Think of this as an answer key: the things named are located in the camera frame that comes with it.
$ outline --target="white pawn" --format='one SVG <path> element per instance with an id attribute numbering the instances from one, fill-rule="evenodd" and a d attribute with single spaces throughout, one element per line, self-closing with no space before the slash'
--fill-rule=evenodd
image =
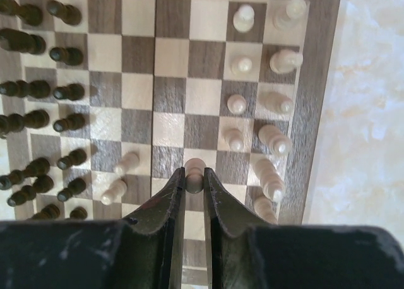
<path id="1" fill-rule="evenodd" d="M 114 172 L 120 177 L 127 174 L 131 169 L 139 166 L 139 157 L 135 152 L 126 153 L 121 161 L 115 166 Z"/>
<path id="2" fill-rule="evenodd" d="M 290 49 L 282 49 L 271 56 L 270 67 L 274 73 L 291 73 L 296 68 L 302 66 L 303 55 Z"/>
<path id="3" fill-rule="evenodd" d="M 232 114 L 243 114 L 247 109 L 247 101 L 242 95 L 232 95 L 227 100 L 227 108 Z"/>
<path id="4" fill-rule="evenodd" d="M 254 9 L 247 4 L 240 6 L 234 14 L 233 25 L 238 32 L 248 32 L 254 26 Z"/>
<path id="5" fill-rule="evenodd" d="M 192 158 L 185 163 L 186 190 L 198 193 L 203 189 L 203 174 L 206 164 L 200 158 Z"/>
<path id="6" fill-rule="evenodd" d="M 272 203 L 265 196 L 260 196 L 254 201 L 254 211 L 260 218 L 267 221 L 269 224 L 278 224 Z"/>
<path id="7" fill-rule="evenodd" d="M 264 102 L 264 107 L 276 114 L 291 114 L 293 106 L 289 97 L 278 92 L 269 92 Z"/>
<path id="8" fill-rule="evenodd" d="M 265 125 L 258 131 L 259 140 L 273 155 L 284 156 L 292 150 L 292 140 L 274 125 Z"/>
<path id="9" fill-rule="evenodd" d="M 275 167 L 268 159 L 262 159 L 254 166 L 264 195 L 274 202 L 280 202 L 285 195 L 285 183 L 277 174 Z"/>
<path id="10" fill-rule="evenodd" d="M 303 18 L 307 10 L 305 0 L 289 0 L 275 12 L 273 24 L 279 30 L 288 30 L 295 27 Z"/>
<path id="11" fill-rule="evenodd" d="M 224 138 L 232 151 L 242 151 L 244 149 L 242 133 L 238 129 L 226 131 Z"/>
<path id="12" fill-rule="evenodd" d="M 127 188 L 128 187 L 123 180 L 116 180 L 109 186 L 108 190 L 101 195 L 101 203 L 104 205 L 111 205 L 125 194 Z"/>

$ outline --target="chess piece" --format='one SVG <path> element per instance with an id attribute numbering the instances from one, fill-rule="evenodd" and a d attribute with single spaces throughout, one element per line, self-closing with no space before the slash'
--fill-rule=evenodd
<path id="1" fill-rule="evenodd" d="M 40 8 L 31 4 L 20 6 L 14 0 L 0 0 L 0 15 L 17 16 L 30 26 L 39 26 L 44 18 Z"/>
<path id="2" fill-rule="evenodd" d="M 203 174 L 206 164 L 200 158 L 192 158 L 185 163 L 186 190 L 196 194 L 203 190 Z"/>
<path id="3" fill-rule="evenodd" d="M 233 25 L 238 32 L 249 32 L 254 26 L 254 9 L 248 4 L 240 6 L 234 14 Z"/>
<path id="4" fill-rule="evenodd" d="M 61 211 L 55 204 L 49 204 L 29 220 L 55 220 L 60 214 Z"/>
<path id="5" fill-rule="evenodd" d="M 76 26 L 81 22 L 80 10 L 73 5 L 63 5 L 55 0 L 50 0 L 46 5 L 46 10 L 67 25 Z"/>
<path id="6" fill-rule="evenodd" d="M 84 97 L 84 88 L 80 84 L 57 87 L 53 91 L 53 96 L 58 100 L 81 100 Z"/>
<path id="7" fill-rule="evenodd" d="M 26 81 L 7 81 L 0 84 L 0 94 L 8 97 L 25 98 L 46 98 L 51 94 L 51 87 L 46 81 L 38 80 L 31 83 Z"/>
<path id="8" fill-rule="evenodd" d="M 269 92 L 264 101 L 264 107 L 276 114 L 291 114 L 293 105 L 289 97 L 278 92 Z"/>
<path id="9" fill-rule="evenodd" d="M 301 21 L 306 10 L 305 0 L 289 0 L 275 12 L 273 24 L 279 30 L 291 29 Z"/>
<path id="10" fill-rule="evenodd" d="M 269 224 L 278 224 L 276 214 L 273 211 L 272 202 L 265 196 L 260 196 L 254 200 L 254 211 L 260 218 L 267 221 Z"/>
<path id="11" fill-rule="evenodd" d="M 273 155 L 284 156 L 292 150 L 290 138 L 281 133 L 274 125 L 263 126 L 258 132 L 258 138 Z"/>
<path id="12" fill-rule="evenodd" d="M 249 57 L 238 57 L 232 62 L 232 72 L 235 75 L 247 74 L 253 68 L 253 62 Z"/>
<path id="13" fill-rule="evenodd" d="M 114 181 L 102 195 L 101 203 L 104 205 L 111 205 L 117 201 L 118 198 L 123 196 L 128 189 L 126 183 L 123 180 Z"/>
<path id="14" fill-rule="evenodd" d="M 87 154 L 82 149 L 76 149 L 69 153 L 69 155 L 58 159 L 56 165 L 61 170 L 69 169 L 72 166 L 78 166 L 87 160 Z"/>
<path id="15" fill-rule="evenodd" d="M 302 66 L 303 55 L 290 49 L 282 49 L 270 59 L 270 68 L 274 73 L 291 73 L 296 68 Z"/>
<path id="16" fill-rule="evenodd" d="M 0 190 L 10 189 L 11 186 L 21 184 L 27 177 L 40 177 L 49 172 L 51 165 L 46 158 L 37 158 L 24 170 L 13 170 L 8 175 L 0 176 Z"/>
<path id="17" fill-rule="evenodd" d="M 135 152 L 126 153 L 121 161 L 115 166 L 114 172 L 120 177 L 127 174 L 131 169 L 139 166 L 139 157 Z"/>
<path id="18" fill-rule="evenodd" d="M 53 129 L 61 133 L 67 130 L 78 130 L 83 128 L 86 123 L 83 114 L 70 114 L 65 119 L 60 119 L 53 123 Z"/>
<path id="19" fill-rule="evenodd" d="M 232 95 L 227 100 L 227 108 L 232 114 L 243 114 L 247 109 L 247 101 L 242 95 Z"/>
<path id="20" fill-rule="evenodd" d="M 49 56 L 53 61 L 65 63 L 68 66 L 77 66 L 83 63 L 83 53 L 73 47 L 53 47 L 49 51 Z"/>
<path id="21" fill-rule="evenodd" d="M 45 52 L 46 43 L 38 35 L 29 35 L 18 30 L 3 28 L 0 30 L 0 47 L 6 51 L 39 55 Z"/>
<path id="22" fill-rule="evenodd" d="M 59 191 L 57 194 L 57 199 L 60 200 L 60 202 L 66 202 L 73 196 L 82 193 L 85 189 L 86 182 L 78 177 L 77 179 L 72 180 L 66 188 Z"/>
<path id="23" fill-rule="evenodd" d="M 232 151 L 242 151 L 244 149 L 243 136 L 238 129 L 226 131 L 224 138 Z"/>
<path id="24" fill-rule="evenodd" d="M 264 195 L 274 202 L 280 202 L 285 195 L 285 183 L 277 174 L 275 166 L 268 159 L 258 161 L 254 172 L 260 181 Z"/>

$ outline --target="black chess piece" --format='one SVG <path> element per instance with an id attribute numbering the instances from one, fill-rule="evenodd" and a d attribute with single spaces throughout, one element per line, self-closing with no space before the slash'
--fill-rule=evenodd
<path id="1" fill-rule="evenodd" d="M 29 35 L 18 30 L 3 28 L 0 30 L 0 47 L 7 51 L 38 55 L 45 52 L 46 42 L 38 35 Z"/>
<path id="2" fill-rule="evenodd" d="M 20 6 L 14 0 L 0 0 L 0 14 L 4 16 L 18 16 L 22 22 L 30 26 L 39 26 L 44 19 L 40 8 L 31 4 Z"/>
<path id="3" fill-rule="evenodd" d="M 57 194 L 57 199 L 60 200 L 60 202 L 66 202 L 73 196 L 82 193 L 85 189 L 86 182 L 78 177 L 77 179 L 72 180 L 68 184 L 67 188 L 59 191 L 59 193 Z"/>
<path id="4" fill-rule="evenodd" d="M 8 97 L 25 98 L 31 96 L 33 98 L 46 98 L 51 94 L 51 87 L 48 82 L 43 80 L 27 83 L 26 81 L 7 81 L 0 84 L 0 95 Z"/>
<path id="5" fill-rule="evenodd" d="M 80 10 L 73 5 L 63 5 L 55 0 L 50 0 L 46 5 L 46 10 L 67 25 L 76 26 L 81 22 Z"/>
<path id="6" fill-rule="evenodd" d="M 61 211 L 55 204 L 49 204 L 40 212 L 34 214 L 29 220 L 55 220 L 60 214 Z"/>
<path id="7" fill-rule="evenodd" d="M 10 189 L 11 186 L 21 184 L 27 177 L 40 177 L 49 172 L 51 165 L 46 158 L 37 158 L 24 170 L 13 170 L 8 175 L 0 176 L 0 190 Z"/>
<path id="8" fill-rule="evenodd" d="M 58 100 L 81 100 L 84 97 L 84 88 L 80 84 L 57 87 L 53 91 L 53 96 Z"/>
<path id="9" fill-rule="evenodd" d="M 84 127 L 86 120 L 83 114 L 71 114 L 65 119 L 60 119 L 53 123 L 53 129 L 61 133 L 67 130 L 77 130 Z"/>
<path id="10" fill-rule="evenodd" d="M 83 63 L 83 53 L 74 47 L 53 47 L 49 51 L 49 56 L 53 61 L 65 63 L 68 66 L 77 66 Z"/>
<path id="11" fill-rule="evenodd" d="M 69 153 L 68 156 L 64 156 L 58 159 L 56 165 L 61 170 L 69 169 L 70 167 L 78 166 L 84 163 L 87 160 L 87 154 L 82 149 L 76 149 Z"/>

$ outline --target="chessboard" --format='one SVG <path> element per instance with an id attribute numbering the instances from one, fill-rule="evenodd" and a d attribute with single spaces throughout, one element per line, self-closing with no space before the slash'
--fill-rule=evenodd
<path id="1" fill-rule="evenodd" d="M 43 23 L 30 27 L 0 16 L 2 27 L 40 35 L 47 51 L 71 46 L 85 57 L 83 64 L 71 67 L 54 62 L 47 52 L 0 52 L 1 81 L 46 80 L 53 88 L 71 83 L 85 87 L 83 99 L 74 102 L 2 97 L 2 114 L 44 109 L 50 115 L 47 127 L 24 129 L 7 138 L 10 170 L 46 157 L 55 183 L 49 192 L 17 206 L 16 219 L 29 218 L 50 203 L 59 207 L 61 218 L 77 206 L 87 210 L 88 219 L 120 218 L 161 190 L 174 170 L 191 158 L 202 159 L 224 187 L 252 209 L 251 198 L 261 189 L 253 166 L 268 158 L 287 186 L 282 202 L 274 203 L 279 222 L 301 223 L 339 0 L 306 0 L 306 15 L 287 31 L 273 24 L 274 12 L 287 0 L 57 0 L 81 11 L 83 19 L 76 27 L 47 14 L 48 0 L 16 1 L 40 7 Z M 247 33 L 233 25 L 242 4 L 255 14 Z M 303 65 L 288 74 L 271 71 L 270 57 L 282 49 L 302 53 Z M 230 68 L 239 55 L 250 56 L 253 64 L 242 76 Z M 271 91 L 291 98 L 293 113 L 265 109 L 263 100 Z M 234 94 L 247 101 L 241 115 L 227 108 Z M 53 130 L 54 121 L 78 112 L 86 116 L 82 130 Z M 258 131 L 265 124 L 291 138 L 294 148 L 288 156 L 277 157 L 260 142 Z M 242 133 L 243 149 L 229 148 L 224 138 L 229 129 Z M 87 162 L 58 169 L 57 160 L 77 148 L 87 152 Z M 114 166 L 131 151 L 139 155 L 140 165 L 123 177 L 128 191 L 105 206 L 100 197 L 119 178 Z M 59 202 L 56 194 L 77 177 L 85 180 L 87 189 Z M 184 238 L 184 283 L 206 285 L 202 193 L 186 194 Z"/>

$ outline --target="dark square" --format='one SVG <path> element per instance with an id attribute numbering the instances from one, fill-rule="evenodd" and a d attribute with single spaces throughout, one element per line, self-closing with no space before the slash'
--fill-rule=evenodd
<path id="1" fill-rule="evenodd" d="M 61 133 L 61 136 L 90 139 L 90 107 L 86 105 L 59 104 L 59 117 L 61 119 L 66 118 L 70 114 L 83 114 L 86 124 L 77 130 L 64 131 Z"/>
<path id="2" fill-rule="evenodd" d="M 184 149 L 153 146 L 151 176 L 169 179 L 174 171 L 182 166 Z"/>
<path id="3" fill-rule="evenodd" d="M 291 49 L 298 52 L 298 46 L 281 46 L 281 45 L 263 45 L 263 55 L 261 58 L 261 69 L 259 72 L 259 81 L 265 83 L 276 84 L 294 84 L 296 79 L 296 69 L 291 73 L 277 74 L 271 70 L 271 57 L 282 49 Z"/>
<path id="4" fill-rule="evenodd" d="M 95 107 L 122 106 L 122 74 L 90 71 L 90 105 Z"/>
<path id="5" fill-rule="evenodd" d="M 156 37 L 189 38 L 191 0 L 156 1 Z"/>
<path id="6" fill-rule="evenodd" d="M 61 158 L 61 139 L 59 136 L 45 136 L 43 134 L 31 134 L 32 158 L 44 157 L 51 166 Z"/>
<path id="7" fill-rule="evenodd" d="M 255 106 L 257 102 L 258 83 L 241 81 L 223 81 L 222 94 L 220 96 L 220 115 L 234 117 L 227 107 L 227 101 L 232 95 L 242 95 L 247 101 L 247 109 L 237 117 L 253 119 L 255 116 Z"/>
<path id="8" fill-rule="evenodd" d="M 246 185 L 249 160 L 249 153 L 218 151 L 216 174 L 224 184 Z"/>
<path id="9" fill-rule="evenodd" d="M 113 172 L 121 157 L 120 142 L 91 140 L 91 170 Z"/>
<path id="10" fill-rule="evenodd" d="M 189 41 L 188 76 L 222 79 L 225 48 L 224 42 Z"/>
<path id="11" fill-rule="evenodd" d="M 153 111 L 183 114 L 185 97 L 186 79 L 155 77 Z"/>
<path id="12" fill-rule="evenodd" d="M 127 174 L 123 180 L 128 189 L 122 197 L 122 203 L 142 205 L 152 196 L 150 176 Z"/>
<path id="13" fill-rule="evenodd" d="M 248 3 L 254 12 L 254 26 L 248 32 L 238 32 L 234 28 L 233 18 L 240 6 L 245 3 L 229 2 L 229 13 L 227 16 L 227 41 L 234 42 L 259 42 L 262 43 L 264 39 L 265 17 L 266 17 L 266 3 Z"/>
<path id="14" fill-rule="evenodd" d="M 152 37 L 122 36 L 122 72 L 153 74 L 154 43 Z"/>
<path id="15" fill-rule="evenodd" d="M 185 115 L 185 148 L 216 150 L 218 135 L 219 117 Z"/>
<path id="16" fill-rule="evenodd" d="M 81 51 L 84 60 L 83 63 L 77 66 L 68 66 L 65 63 L 56 62 L 57 68 L 67 69 L 88 69 L 88 49 L 87 49 L 87 34 L 85 33 L 55 33 L 56 46 L 58 47 L 74 47 Z"/>
<path id="17" fill-rule="evenodd" d="M 42 10 L 43 20 L 42 24 L 39 26 L 30 26 L 26 24 L 22 24 L 22 29 L 24 30 L 47 30 L 47 31 L 54 31 L 54 21 L 53 16 L 46 11 L 46 4 L 50 0 L 20 0 L 20 5 L 24 4 L 32 4 L 36 7 L 39 7 Z"/>
<path id="18" fill-rule="evenodd" d="M 122 33 L 122 0 L 88 0 L 90 33 Z"/>
<path id="19" fill-rule="evenodd" d="M 148 110 L 122 109 L 122 142 L 152 143 L 152 112 Z"/>
<path id="20" fill-rule="evenodd" d="M 251 152 L 252 153 L 264 153 L 267 155 L 271 154 L 270 149 L 258 138 L 258 132 L 264 125 L 274 125 L 284 135 L 288 134 L 289 122 L 288 121 L 269 121 L 269 120 L 254 120 L 254 132 L 252 134 L 252 145 L 251 145 Z"/>

